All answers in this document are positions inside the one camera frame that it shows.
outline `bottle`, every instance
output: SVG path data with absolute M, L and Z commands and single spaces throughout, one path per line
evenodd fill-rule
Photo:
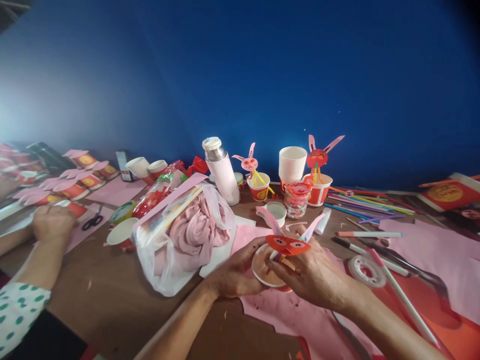
M 234 170 L 228 152 L 222 147 L 222 141 L 216 137 L 208 137 L 202 141 L 205 150 L 205 161 L 215 178 L 215 185 L 228 205 L 233 206 L 240 201 L 240 190 L 235 179 Z

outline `white sleeve with green dots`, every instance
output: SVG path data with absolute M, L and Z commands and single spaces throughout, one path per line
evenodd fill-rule
M 29 332 L 50 299 L 51 292 L 21 282 L 0 289 L 0 359 Z

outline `tape roll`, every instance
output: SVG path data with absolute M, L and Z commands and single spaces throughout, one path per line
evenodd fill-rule
M 357 255 L 350 259 L 348 268 L 351 276 L 371 288 L 382 288 L 387 283 L 387 277 L 382 269 L 371 259 Z

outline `pink paper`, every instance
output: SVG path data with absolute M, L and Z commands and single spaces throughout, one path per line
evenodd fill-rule
M 415 220 L 383 220 L 380 229 L 402 232 L 391 239 L 395 250 L 413 265 L 439 276 L 452 310 L 480 325 L 480 243 L 455 231 Z
M 143 180 L 137 179 L 134 182 L 125 182 L 121 176 L 117 176 L 86 198 L 101 203 L 122 206 L 133 199 L 146 186 L 147 184 Z
M 238 251 L 254 238 L 271 234 L 271 229 L 238 225 L 231 253 Z M 340 259 L 330 251 L 327 253 L 345 270 Z M 310 304 L 294 292 L 284 293 L 268 289 L 255 296 L 242 296 L 240 300 L 245 314 L 273 325 L 277 333 L 304 337 L 312 360 L 359 358 L 332 312 Z M 343 316 L 341 318 L 370 354 L 381 355 L 380 350 L 353 322 Z
M 68 253 L 70 250 L 73 250 L 76 246 L 78 246 L 83 240 L 88 238 L 91 234 L 93 234 L 94 231 L 99 229 L 103 224 L 105 224 L 112 214 L 114 213 L 113 210 L 110 210 L 109 208 L 106 208 L 105 206 L 101 208 L 100 215 L 103 216 L 103 220 L 97 225 L 97 226 L 92 226 L 88 230 L 83 231 L 82 226 L 90 219 L 92 219 L 97 211 L 99 210 L 100 205 L 98 204 L 92 204 L 90 206 L 87 206 L 90 209 L 90 216 L 82 221 L 81 223 L 78 224 L 77 227 L 73 229 L 73 233 L 70 236 L 70 244 L 68 245 L 68 248 L 66 249 L 66 252 Z

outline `marker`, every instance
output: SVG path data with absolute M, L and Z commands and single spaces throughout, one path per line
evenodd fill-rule
M 373 261 L 376 262 L 376 264 L 382 269 L 383 273 L 386 276 L 386 279 L 390 286 L 393 288 L 395 291 L 396 296 L 398 299 L 401 301 L 403 304 L 403 307 L 405 308 L 406 312 L 410 316 L 411 320 L 415 324 L 416 328 L 420 332 L 421 336 L 427 340 L 429 343 L 431 343 L 434 347 L 440 350 L 440 345 L 437 339 L 435 338 L 435 335 L 432 333 L 432 331 L 429 329 L 429 327 L 425 324 L 424 320 L 420 316 L 420 314 L 417 312 L 417 310 L 414 308 L 412 303 L 410 302 L 409 298 L 407 295 L 405 295 L 404 291 L 400 287 L 399 283 L 395 280 L 395 278 L 392 276 L 390 271 L 387 269 L 385 266 L 384 261 L 382 258 L 379 256 L 379 254 L 372 248 L 369 248 L 367 252 L 370 254 L 371 258 Z
M 401 232 L 388 231 L 337 231 L 337 236 L 344 238 L 403 238 L 404 234 Z
M 358 247 L 357 245 L 352 244 L 349 241 L 346 241 L 342 239 L 341 237 L 334 236 L 333 241 L 336 242 L 337 244 L 343 246 L 344 248 L 350 249 L 353 252 L 360 254 L 360 255 L 365 255 L 367 253 L 366 250 L 362 249 L 361 247 Z M 394 264 L 393 262 L 390 262 L 388 260 L 383 260 L 385 262 L 385 265 L 387 268 L 390 270 L 396 272 L 397 274 L 400 274 L 404 277 L 409 278 L 411 274 L 408 272 L 408 270 L 405 270 L 403 267 L 398 266 L 397 264 Z

